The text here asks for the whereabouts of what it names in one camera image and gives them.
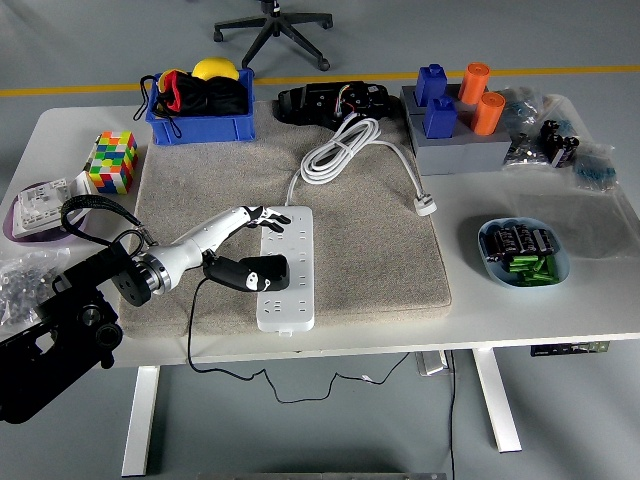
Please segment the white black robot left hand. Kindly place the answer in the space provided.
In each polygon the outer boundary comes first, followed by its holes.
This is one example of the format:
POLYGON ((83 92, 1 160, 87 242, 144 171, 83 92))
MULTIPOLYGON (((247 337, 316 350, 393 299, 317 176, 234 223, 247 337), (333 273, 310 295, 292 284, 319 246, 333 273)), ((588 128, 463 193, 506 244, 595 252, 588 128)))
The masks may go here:
POLYGON ((160 264, 156 269, 162 279, 162 293, 174 289, 183 274, 202 265, 204 253, 215 252, 228 238, 242 228, 266 226, 281 233, 291 219, 268 207, 233 207, 204 221, 168 246, 148 250, 160 264))

